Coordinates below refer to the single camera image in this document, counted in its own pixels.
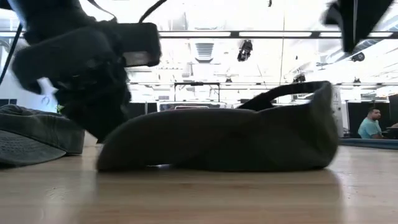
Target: person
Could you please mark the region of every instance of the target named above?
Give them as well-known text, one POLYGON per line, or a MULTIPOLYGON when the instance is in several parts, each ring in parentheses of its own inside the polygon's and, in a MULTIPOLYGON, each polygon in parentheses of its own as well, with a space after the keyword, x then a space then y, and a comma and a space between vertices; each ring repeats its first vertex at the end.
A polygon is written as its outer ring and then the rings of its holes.
POLYGON ((368 115, 363 119, 358 129, 358 134, 363 139, 382 139, 379 119, 381 117, 380 110, 377 108, 370 108, 368 115))

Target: wooden table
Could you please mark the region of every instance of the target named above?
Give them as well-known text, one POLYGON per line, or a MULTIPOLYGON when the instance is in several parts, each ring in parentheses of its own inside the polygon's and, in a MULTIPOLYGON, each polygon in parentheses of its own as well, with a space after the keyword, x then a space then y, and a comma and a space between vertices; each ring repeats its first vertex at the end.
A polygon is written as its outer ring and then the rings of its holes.
POLYGON ((382 224, 398 219, 398 151, 341 147, 330 170, 97 174, 97 150, 0 171, 1 224, 382 224))

